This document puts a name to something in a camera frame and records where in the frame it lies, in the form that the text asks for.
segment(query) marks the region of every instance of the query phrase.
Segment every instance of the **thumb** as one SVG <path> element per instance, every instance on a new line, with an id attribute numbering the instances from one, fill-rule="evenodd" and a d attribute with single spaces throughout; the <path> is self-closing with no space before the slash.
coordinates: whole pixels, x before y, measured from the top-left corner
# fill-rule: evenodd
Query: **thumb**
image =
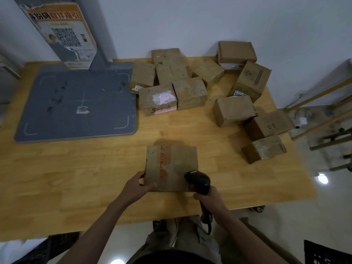
<path id="1" fill-rule="evenodd" d="M 144 186 L 144 190 L 145 190 L 145 192 L 149 192 L 151 190 L 155 190 L 156 186 L 157 186 L 156 182 L 153 182 L 153 183 L 150 183 L 150 184 Z"/>
<path id="2" fill-rule="evenodd" d="M 205 195 L 198 194 L 197 192 L 193 195 L 193 198 L 196 200 L 204 200 Z"/>

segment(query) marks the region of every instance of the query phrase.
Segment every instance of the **orange and white poster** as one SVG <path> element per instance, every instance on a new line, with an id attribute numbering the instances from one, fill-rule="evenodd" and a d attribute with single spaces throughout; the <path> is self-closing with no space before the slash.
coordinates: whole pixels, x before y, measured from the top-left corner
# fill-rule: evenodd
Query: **orange and white poster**
<path id="1" fill-rule="evenodd" d="M 21 9 L 66 66 L 88 69 L 96 43 L 76 3 L 53 3 Z"/>

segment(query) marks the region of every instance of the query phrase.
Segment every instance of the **box with pink label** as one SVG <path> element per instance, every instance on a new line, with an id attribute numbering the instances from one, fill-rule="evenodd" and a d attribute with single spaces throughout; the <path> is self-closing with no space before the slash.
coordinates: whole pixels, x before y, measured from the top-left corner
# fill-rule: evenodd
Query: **box with pink label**
<path id="1" fill-rule="evenodd" d="M 140 89 L 139 101 L 146 116 L 177 110 L 177 98 L 172 83 Z"/>

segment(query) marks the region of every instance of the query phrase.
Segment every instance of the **handwritten number 4-1-8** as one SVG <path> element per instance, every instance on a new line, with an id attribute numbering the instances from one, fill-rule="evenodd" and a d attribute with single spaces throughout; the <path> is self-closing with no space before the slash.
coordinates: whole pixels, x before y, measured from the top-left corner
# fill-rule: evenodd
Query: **handwritten number 4-1-8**
<path id="1" fill-rule="evenodd" d="M 153 113 L 155 113 L 155 108 L 154 108 L 154 107 L 152 108 L 152 114 L 153 114 Z"/>

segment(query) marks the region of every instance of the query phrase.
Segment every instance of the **forearm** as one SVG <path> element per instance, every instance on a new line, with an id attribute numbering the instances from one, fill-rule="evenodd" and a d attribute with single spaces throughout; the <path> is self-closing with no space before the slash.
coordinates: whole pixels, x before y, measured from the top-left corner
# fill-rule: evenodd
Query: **forearm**
<path id="1" fill-rule="evenodd" d="M 224 210 L 215 217 L 236 243 L 244 257 L 251 264 L 287 264 L 274 250 L 258 238 L 239 219 L 235 218 L 229 210 Z"/>
<path id="2" fill-rule="evenodd" d="M 59 264 L 96 264 L 126 206 L 117 198 L 79 238 Z"/>

